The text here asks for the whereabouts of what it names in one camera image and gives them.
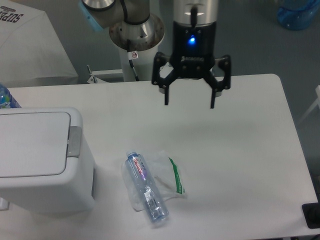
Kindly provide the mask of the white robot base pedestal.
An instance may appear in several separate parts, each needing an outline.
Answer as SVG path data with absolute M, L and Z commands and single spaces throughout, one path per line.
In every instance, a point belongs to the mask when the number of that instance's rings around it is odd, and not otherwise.
M 159 47 L 156 45 L 143 51 L 130 51 L 118 48 L 121 69 L 124 82 L 136 82 L 139 80 L 150 82 L 152 80 L 152 70 L 154 57 Z

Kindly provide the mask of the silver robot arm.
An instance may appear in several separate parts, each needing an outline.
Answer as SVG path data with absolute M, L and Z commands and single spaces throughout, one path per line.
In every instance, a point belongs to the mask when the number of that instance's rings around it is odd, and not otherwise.
M 148 0 L 81 0 L 79 6 L 94 28 L 109 28 L 128 53 L 150 49 L 164 37 Z M 230 89 L 231 57 L 214 57 L 218 6 L 217 0 L 173 1 L 172 53 L 155 54 L 151 75 L 151 83 L 164 93 L 165 105 L 176 79 L 204 79 L 212 89 L 211 108 L 215 98 Z

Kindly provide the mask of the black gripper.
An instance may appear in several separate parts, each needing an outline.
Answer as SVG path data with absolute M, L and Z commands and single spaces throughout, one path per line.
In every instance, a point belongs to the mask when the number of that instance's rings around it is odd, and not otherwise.
M 173 22 L 172 54 L 169 57 L 158 51 L 153 59 L 151 84 L 164 94 L 164 104 L 169 104 L 170 85 L 177 79 L 203 79 L 211 88 L 210 108 L 216 98 L 231 88 L 231 56 L 214 58 L 216 22 L 207 24 L 182 24 Z M 165 70 L 167 64 L 171 71 Z

